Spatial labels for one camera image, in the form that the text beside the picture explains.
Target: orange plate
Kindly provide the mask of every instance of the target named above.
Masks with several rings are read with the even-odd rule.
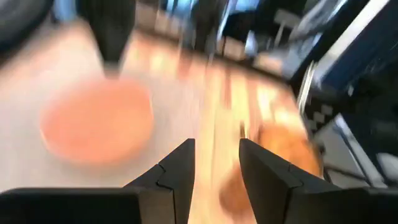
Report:
[[[134,80],[92,80],[62,94],[40,121],[47,149],[88,165],[137,156],[149,140],[154,115],[149,92]]]

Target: wooden surface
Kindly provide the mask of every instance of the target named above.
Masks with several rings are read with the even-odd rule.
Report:
[[[49,39],[36,41],[1,70],[1,94],[12,91],[12,86],[29,82],[34,74],[32,70],[48,66],[49,55],[51,69],[65,69],[64,76],[57,79],[67,80],[68,72],[101,71],[93,39],[83,24],[64,27]],[[29,59],[35,49],[48,44],[53,47],[44,48],[44,52]],[[47,70],[48,77],[51,77],[51,69]],[[123,70],[194,83],[205,90],[196,141],[196,175],[189,223],[254,223],[252,215],[239,220],[228,215],[220,206],[220,189],[239,163],[241,123],[249,136],[253,136],[260,124],[267,123],[279,123],[304,133],[286,86],[223,62],[214,61],[208,65],[198,55],[182,53],[173,44],[138,32],[133,34],[126,50]]]

